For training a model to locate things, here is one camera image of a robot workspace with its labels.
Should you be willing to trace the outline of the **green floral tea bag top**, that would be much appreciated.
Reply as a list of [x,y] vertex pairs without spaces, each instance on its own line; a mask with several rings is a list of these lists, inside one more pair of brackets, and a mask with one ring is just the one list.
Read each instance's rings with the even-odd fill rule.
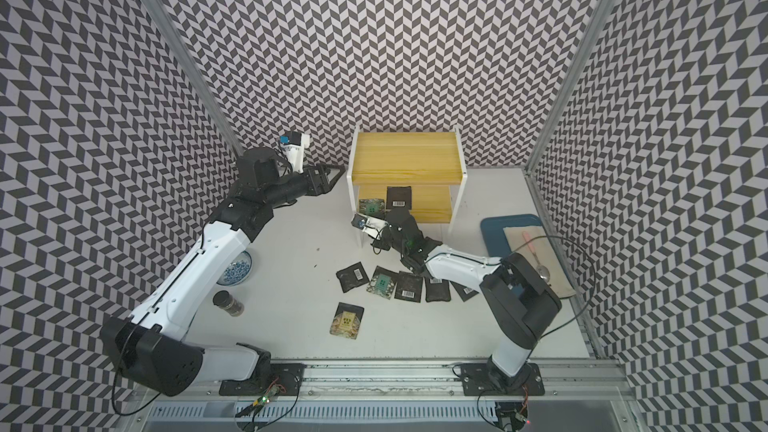
[[396,290],[398,279],[399,274],[397,272],[377,266],[366,291],[385,299],[391,299]]

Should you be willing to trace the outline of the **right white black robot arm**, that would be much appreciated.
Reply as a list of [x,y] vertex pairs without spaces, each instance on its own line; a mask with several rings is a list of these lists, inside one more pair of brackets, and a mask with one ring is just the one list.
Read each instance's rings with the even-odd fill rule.
[[409,271],[465,286],[486,300],[503,338],[488,359],[489,379],[497,389],[520,387],[530,376],[528,359],[562,309],[547,281],[519,253],[482,257],[457,251],[422,233],[404,208],[384,220],[357,214],[352,225],[379,249],[397,251]]

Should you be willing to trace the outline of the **green floral tea bag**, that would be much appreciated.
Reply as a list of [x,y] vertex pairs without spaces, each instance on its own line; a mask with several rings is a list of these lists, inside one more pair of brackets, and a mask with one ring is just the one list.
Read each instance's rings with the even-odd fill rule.
[[358,200],[358,213],[383,219],[386,215],[386,202],[381,198],[363,198]]
[[366,291],[385,299],[391,299],[396,290],[398,279],[399,274],[397,272],[377,266]]

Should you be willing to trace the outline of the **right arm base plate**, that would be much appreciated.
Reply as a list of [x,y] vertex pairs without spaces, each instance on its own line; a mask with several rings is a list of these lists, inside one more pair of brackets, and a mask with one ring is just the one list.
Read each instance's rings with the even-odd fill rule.
[[545,388],[537,364],[526,362],[516,375],[507,376],[492,362],[459,363],[452,371],[465,396],[543,396]]

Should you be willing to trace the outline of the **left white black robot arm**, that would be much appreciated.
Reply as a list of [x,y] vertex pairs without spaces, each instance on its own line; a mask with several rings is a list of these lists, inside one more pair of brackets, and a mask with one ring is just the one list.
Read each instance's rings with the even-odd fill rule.
[[242,343],[198,345],[186,336],[210,291],[256,240],[275,208],[290,206],[303,196],[329,193],[346,171],[342,165],[289,163],[282,173],[282,159],[268,147],[240,156],[237,180],[206,220],[193,248],[127,317],[105,321],[100,338],[117,376],[168,397],[199,382],[268,387],[269,352]]

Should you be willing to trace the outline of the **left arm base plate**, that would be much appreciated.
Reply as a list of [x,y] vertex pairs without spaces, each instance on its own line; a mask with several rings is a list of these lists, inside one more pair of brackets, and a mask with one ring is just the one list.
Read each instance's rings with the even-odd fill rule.
[[299,362],[273,363],[268,369],[256,370],[243,381],[225,380],[219,386],[220,396],[256,397],[270,385],[277,386],[280,397],[296,396],[303,383],[305,365]]

